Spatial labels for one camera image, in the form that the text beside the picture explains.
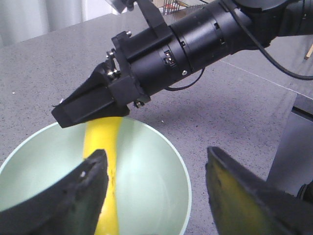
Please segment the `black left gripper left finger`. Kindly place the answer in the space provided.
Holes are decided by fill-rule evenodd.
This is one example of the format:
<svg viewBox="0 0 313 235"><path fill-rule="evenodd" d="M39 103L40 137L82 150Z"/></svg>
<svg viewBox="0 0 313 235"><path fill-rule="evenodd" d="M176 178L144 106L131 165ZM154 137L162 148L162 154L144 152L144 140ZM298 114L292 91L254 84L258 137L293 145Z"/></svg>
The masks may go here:
<svg viewBox="0 0 313 235"><path fill-rule="evenodd" d="M2 235L93 235L108 187L107 155L95 150L61 180L0 213Z"/></svg>

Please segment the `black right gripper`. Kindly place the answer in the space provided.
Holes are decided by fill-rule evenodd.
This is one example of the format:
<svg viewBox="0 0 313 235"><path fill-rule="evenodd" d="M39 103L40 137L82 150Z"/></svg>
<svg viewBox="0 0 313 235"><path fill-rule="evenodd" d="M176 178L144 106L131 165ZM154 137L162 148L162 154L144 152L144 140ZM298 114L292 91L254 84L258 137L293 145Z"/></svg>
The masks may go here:
<svg viewBox="0 0 313 235"><path fill-rule="evenodd" d="M118 107L146 103L155 93L193 73L178 37L161 15L147 17L148 28L135 36L112 38L120 78L109 85Z"/></svg>

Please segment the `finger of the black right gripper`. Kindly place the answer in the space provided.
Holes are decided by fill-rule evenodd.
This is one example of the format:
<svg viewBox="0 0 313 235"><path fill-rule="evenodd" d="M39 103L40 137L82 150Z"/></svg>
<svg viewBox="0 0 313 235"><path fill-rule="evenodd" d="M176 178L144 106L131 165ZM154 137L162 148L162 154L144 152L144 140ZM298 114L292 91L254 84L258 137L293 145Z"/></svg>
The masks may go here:
<svg viewBox="0 0 313 235"><path fill-rule="evenodd" d="M90 77L68 98L56 105L52 115L62 128L104 117L124 117L126 105L118 106L109 90L108 63L96 66Z"/></svg>

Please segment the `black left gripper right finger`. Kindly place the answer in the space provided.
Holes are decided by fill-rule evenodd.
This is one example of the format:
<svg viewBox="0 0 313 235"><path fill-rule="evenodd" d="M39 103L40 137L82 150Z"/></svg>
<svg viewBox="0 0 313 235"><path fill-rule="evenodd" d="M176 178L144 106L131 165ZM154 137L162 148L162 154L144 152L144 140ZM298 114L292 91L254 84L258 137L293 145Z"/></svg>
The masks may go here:
<svg viewBox="0 0 313 235"><path fill-rule="evenodd" d="M311 235L313 185L296 196L260 179L219 147L208 147L206 186L220 235Z"/></svg>

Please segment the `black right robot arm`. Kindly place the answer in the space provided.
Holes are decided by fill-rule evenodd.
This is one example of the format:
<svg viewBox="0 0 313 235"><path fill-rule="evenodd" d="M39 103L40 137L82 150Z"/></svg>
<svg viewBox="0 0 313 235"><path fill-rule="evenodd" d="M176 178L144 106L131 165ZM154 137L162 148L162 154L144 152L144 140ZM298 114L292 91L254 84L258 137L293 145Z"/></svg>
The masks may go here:
<svg viewBox="0 0 313 235"><path fill-rule="evenodd" d="M313 32L310 0L215 0L167 25L148 0L138 1L148 24L113 37L105 62L52 115L63 128L104 117L124 117L159 91L241 50L260 50L276 37Z"/></svg>

